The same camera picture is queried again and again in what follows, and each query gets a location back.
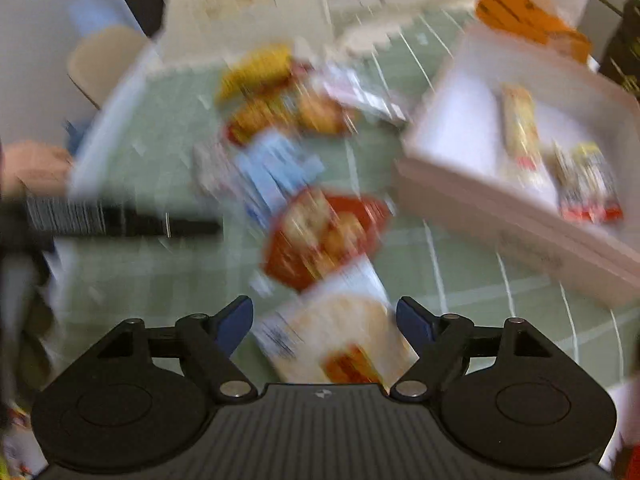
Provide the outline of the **yellow snack packet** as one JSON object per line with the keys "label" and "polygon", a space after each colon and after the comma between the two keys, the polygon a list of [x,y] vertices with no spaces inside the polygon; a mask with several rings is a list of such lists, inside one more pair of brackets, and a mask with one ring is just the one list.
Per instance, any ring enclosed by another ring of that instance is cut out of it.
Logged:
{"label": "yellow snack packet", "polygon": [[240,94],[255,93],[282,84],[308,68],[309,65],[299,61],[287,44],[270,44],[250,51],[224,70],[215,103],[221,104]]}

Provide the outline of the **red chicken snack packet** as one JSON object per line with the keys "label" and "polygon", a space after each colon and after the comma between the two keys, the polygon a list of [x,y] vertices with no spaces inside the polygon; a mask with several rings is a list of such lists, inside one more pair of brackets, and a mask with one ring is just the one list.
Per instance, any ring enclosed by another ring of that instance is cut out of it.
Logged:
{"label": "red chicken snack packet", "polygon": [[349,136],[359,113],[314,90],[282,91],[252,96],[224,125],[224,136],[235,145],[250,144],[258,133],[277,128],[285,134]]}

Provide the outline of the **black gold patterned box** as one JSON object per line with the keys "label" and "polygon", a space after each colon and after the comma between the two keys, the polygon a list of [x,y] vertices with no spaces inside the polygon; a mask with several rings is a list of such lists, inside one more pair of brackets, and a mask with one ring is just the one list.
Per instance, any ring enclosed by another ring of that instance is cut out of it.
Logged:
{"label": "black gold patterned box", "polygon": [[639,99],[640,16],[639,0],[627,0],[620,24],[608,40],[599,73]]}

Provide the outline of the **orange package in plastic bag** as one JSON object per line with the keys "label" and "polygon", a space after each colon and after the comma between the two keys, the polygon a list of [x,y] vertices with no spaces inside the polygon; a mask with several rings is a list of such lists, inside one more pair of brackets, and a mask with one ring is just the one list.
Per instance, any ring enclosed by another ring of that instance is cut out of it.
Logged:
{"label": "orange package in plastic bag", "polygon": [[592,43],[578,25],[589,0],[477,0],[486,26],[545,46],[585,65]]}

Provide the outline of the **pink cardboard box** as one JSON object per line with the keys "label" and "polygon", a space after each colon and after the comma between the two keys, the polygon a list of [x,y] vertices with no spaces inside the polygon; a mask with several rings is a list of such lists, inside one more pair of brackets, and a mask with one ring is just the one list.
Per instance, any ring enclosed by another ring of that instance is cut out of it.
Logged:
{"label": "pink cardboard box", "polygon": [[639,107],[612,81],[473,24],[402,148],[402,208],[610,307],[638,299]]}

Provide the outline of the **red yellow snack in box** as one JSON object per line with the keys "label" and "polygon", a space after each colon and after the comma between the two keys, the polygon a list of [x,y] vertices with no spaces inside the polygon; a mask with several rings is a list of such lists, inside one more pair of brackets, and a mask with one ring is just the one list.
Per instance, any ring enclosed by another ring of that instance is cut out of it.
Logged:
{"label": "red yellow snack in box", "polygon": [[624,218],[613,173],[597,144],[579,143],[567,151],[555,143],[550,165],[564,220],[603,224]]}

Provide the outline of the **white biscuit snack packet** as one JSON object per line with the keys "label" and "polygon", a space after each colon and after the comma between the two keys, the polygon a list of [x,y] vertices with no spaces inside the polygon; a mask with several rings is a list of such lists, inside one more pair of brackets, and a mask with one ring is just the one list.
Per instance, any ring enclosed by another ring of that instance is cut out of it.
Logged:
{"label": "white biscuit snack packet", "polygon": [[380,384],[389,389],[418,355],[367,257],[355,260],[277,310],[252,333],[282,382]]}

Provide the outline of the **long cream snack in box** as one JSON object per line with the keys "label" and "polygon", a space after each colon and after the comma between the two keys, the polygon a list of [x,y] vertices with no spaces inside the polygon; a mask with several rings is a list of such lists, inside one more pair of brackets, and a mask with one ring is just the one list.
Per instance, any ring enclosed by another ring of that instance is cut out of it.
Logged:
{"label": "long cream snack in box", "polygon": [[504,84],[501,87],[501,106],[501,177],[529,193],[550,193],[552,182],[544,162],[532,95],[518,84]]}

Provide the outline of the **clear pink snack packet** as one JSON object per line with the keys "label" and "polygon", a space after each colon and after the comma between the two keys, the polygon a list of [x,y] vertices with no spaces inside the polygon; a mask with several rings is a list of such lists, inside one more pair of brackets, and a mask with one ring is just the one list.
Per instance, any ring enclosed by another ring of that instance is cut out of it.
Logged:
{"label": "clear pink snack packet", "polygon": [[393,125],[410,122],[412,106],[384,84],[359,75],[349,66],[326,63],[309,76],[311,88],[342,107],[359,110]]}

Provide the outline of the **beige chair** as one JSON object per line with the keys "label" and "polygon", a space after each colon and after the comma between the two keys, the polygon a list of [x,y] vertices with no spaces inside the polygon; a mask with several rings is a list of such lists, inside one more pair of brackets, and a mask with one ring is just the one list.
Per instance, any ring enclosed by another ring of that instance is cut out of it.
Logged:
{"label": "beige chair", "polygon": [[67,76],[98,110],[151,40],[125,25],[85,36],[67,58]]}

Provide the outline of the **blue white snack packet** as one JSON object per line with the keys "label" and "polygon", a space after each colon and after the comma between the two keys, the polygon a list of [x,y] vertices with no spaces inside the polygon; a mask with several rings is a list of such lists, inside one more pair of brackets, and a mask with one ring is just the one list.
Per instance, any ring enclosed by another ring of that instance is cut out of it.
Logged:
{"label": "blue white snack packet", "polygon": [[288,203],[324,171],[321,158],[277,128],[267,128],[244,148],[220,139],[196,144],[193,179],[227,214],[268,230]]}

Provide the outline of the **red round-picture snack packet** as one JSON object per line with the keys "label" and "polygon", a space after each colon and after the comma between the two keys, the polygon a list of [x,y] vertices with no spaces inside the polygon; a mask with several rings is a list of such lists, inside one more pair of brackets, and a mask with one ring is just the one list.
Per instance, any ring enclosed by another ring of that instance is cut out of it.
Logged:
{"label": "red round-picture snack packet", "polygon": [[273,223],[262,272],[303,292],[380,244],[392,211],[371,195],[345,195],[308,186]]}

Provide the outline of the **pink cloth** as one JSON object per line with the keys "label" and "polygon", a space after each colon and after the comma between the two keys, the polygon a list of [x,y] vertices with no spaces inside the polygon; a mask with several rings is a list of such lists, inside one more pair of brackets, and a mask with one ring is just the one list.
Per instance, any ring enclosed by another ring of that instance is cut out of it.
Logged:
{"label": "pink cloth", "polygon": [[63,196],[74,159],[65,148],[21,141],[1,148],[1,197]]}

